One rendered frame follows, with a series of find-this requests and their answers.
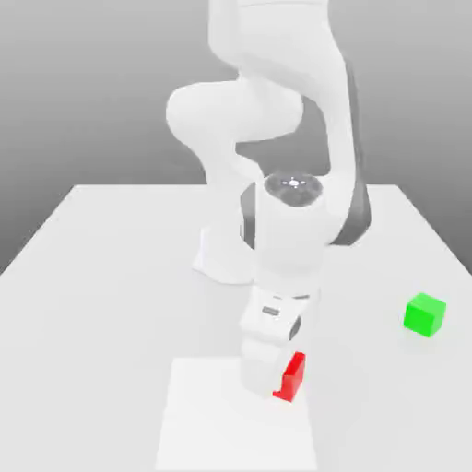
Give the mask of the small green cube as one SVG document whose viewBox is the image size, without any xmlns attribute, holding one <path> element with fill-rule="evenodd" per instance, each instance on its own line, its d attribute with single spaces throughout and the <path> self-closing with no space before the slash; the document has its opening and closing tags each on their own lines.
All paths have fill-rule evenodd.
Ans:
<svg viewBox="0 0 472 472">
<path fill-rule="evenodd" d="M 426 293 L 418 293 L 408 303 L 403 326 L 417 334 L 432 337 L 443 325 L 446 303 Z"/>
</svg>

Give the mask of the small red cube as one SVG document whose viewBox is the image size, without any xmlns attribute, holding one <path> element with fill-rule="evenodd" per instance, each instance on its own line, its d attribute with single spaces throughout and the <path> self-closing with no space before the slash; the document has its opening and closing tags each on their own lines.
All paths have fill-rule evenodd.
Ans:
<svg viewBox="0 0 472 472">
<path fill-rule="evenodd" d="M 287 402 L 292 402 L 303 381 L 306 356 L 296 351 L 281 376 L 280 388 L 273 392 L 273 396 Z"/>
</svg>

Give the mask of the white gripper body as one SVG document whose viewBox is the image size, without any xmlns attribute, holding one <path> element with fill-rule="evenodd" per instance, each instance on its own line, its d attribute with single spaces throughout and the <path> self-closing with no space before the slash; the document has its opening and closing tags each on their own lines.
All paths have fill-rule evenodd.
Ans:
<svg viewBox="0 0 472 472">
<path fill-rule="evenodd" d="M 271 397 L 281 387 L 291 356 L 290 344 L 274 345 L 245 336 L 241 350 L 242 385 L 262 398 Z"/>
</svg>

